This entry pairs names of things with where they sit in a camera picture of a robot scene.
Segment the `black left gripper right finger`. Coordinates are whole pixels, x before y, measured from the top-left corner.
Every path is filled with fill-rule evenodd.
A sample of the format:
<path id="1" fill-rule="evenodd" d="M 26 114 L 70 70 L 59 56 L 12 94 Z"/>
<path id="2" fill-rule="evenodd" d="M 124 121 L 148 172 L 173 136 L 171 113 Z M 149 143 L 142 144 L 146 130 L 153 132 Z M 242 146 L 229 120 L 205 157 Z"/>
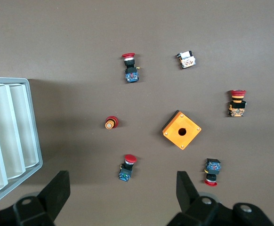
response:
<path id="1" fill-rule="evenodd" d="M 232 209 L 215 199 L 199 195 L 185 171 L 177 172 L 176 195 L 181 212 L 169 226 L 273 226 L 274 223 L 257 206 L 236 203 Z"/>

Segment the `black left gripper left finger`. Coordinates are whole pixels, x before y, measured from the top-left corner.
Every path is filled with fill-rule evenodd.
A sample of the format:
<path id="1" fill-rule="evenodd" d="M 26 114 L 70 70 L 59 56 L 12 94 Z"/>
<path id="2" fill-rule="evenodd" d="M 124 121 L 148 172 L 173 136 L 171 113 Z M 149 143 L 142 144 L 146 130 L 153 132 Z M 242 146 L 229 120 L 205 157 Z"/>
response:
<path id="1" fill-rule="evenodd" d="M 71 193 L 69 172 L 60 171 L 42 190 L 0 210 L 0 226 L 53 226 Z"/>

